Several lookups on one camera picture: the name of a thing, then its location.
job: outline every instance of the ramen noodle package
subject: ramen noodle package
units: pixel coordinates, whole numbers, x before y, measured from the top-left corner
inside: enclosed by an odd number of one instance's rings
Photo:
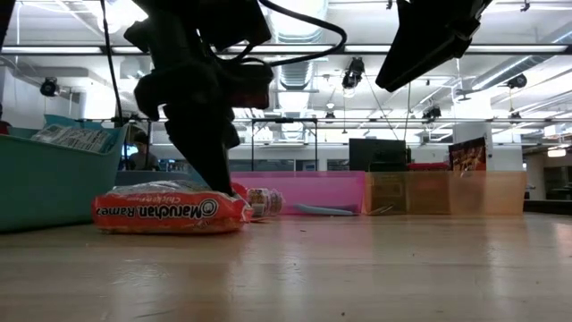
[[[96,226],[108,233],[228,233],[252,214],[243,198],[187,181],[117,187],[92,203]]]

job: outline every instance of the black monitor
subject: black monitor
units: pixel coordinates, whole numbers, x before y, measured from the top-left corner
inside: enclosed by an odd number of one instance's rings
[[[349,139],[349,170],[403,172],[408,153],[404,140]]]

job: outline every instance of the black cable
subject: black cable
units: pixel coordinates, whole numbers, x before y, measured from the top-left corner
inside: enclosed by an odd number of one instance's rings
[[[270,63],[270,65],[271,65],[272,67],[281,66],[281,65],[285,65],[285,64],[302,63],[302,62],[306,62],[306,61],[309,61],[309,60],[312,60],[312,59],[321,58],[321,57],[327,56],[327,55],[329,55],[329,54],[333,54],[333,53],[337,52],[338,50],[342,49],[343,46],[344,46],[344,45],[346,44],[346,42],[348,41],[348,34],[346,34],[346,31],[343,30],[342,28],[340,28],[340,27],[334,25],[334,24],[331,24],[330,22],[321,21],[321,20],[319,20],[319,19],[317,19],[317,18],[310,17],[310,16],[307,16],[307,15],[302,14],[302,13],[295,13],[295,12],[293,12],[292,10],[288,10],[288,9],[286,9],[286,8],[284,8],[284,7],[281,7],[281,6],[279,6],[278,4],[275,4],[275,3],[273,3],[273,2],[271,2],[271,1],[269,1],[269,0],[259,0],[259,2],[260,2],[261,4],[263,4],[264,6],[266,6],[268,9],[274,10],[274,11],[276,11],[276,12],[278,12],[278,13],[282,13],[282,14],[284,14],[284,15],[287,15],[287,16],[289,16],[289,17],[291,17],[291,18],[294,18],[294,19],[297,19],[297,20],[300,20],[300,21],[307,22],[307,23],[309,23],[309,24],[313,24],[313,25],[315,25],[315,26],[324,28],[324,29],[326,29],[326,30],[333,31],[333,32],[339,34],[340,37],[341,37],[341,40],[340,40],[340,42],[338,43],[338,45],[336,45],[336,46],[334,46],[334,47],[332,47],[332,48],[330,48],[330,49],[324,50],[324,51],[321,52],[321,53],[316,53],[316,54],[305,55],[305,56],[301,56],[301,57],[295,57],[295,58],[285,59],[285,60],[282,60],[282,61],[279,61],[279,62],[273,62],[273,63]]]
[[[395,140],[400,140],[400,138],[397,137],[397,134],[393,130],[393,126],[391,125],[390,120],[387,119],[387,114],[383,111],[382,104],[379,102],[379,99],[377,99],[377,96],[375,95],[374,87],[372,86],[372,83],[369,81],[369,78],[367,77],[367,75],[366,75],[366,81],[367,81],[367,85],[369,85],[369,89],[371,89],[372,94],[374,95],[375,103],[377,103],[377,107],[379,107],[379,110],[382,111],[383,119],[390,126],[391,132],[393,132],[393,136],[395,137]]]
[[[122,110],[122,100],[119,97],[119,88],[117,87],[117,79],[115,79],[115,69],[114,60],[112,58],[111,51],[111,40],[109,39],[109,25],[107,24],[107,12],[105,10],[105,0],[99,0],[101,4],[101,11],[104,19],[104,36],[105,36],[105,51],[107,52],[107,62],[109,63],[109,72],[111,73],[111,82],[114,86],[115,102],[117,104],[117,112],[119,113],[119,124],[123,127],[123,110]],[[125,157],[125,169],[127,169],[127,162],[129,158],[127,157],[127,138],[123,141],[123,154]]]

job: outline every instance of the window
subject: window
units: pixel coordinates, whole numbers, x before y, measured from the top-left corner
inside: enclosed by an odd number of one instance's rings
[[[349,160],[333,159],[328,160],[328,171],[349,171]]]

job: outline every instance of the security camera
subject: security camera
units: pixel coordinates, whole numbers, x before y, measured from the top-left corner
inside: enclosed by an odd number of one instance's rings
[[[39,88],[39,92],[45,97],[56,97],[60,95],[60,87],[57,85],[56,77],[46,77]]]

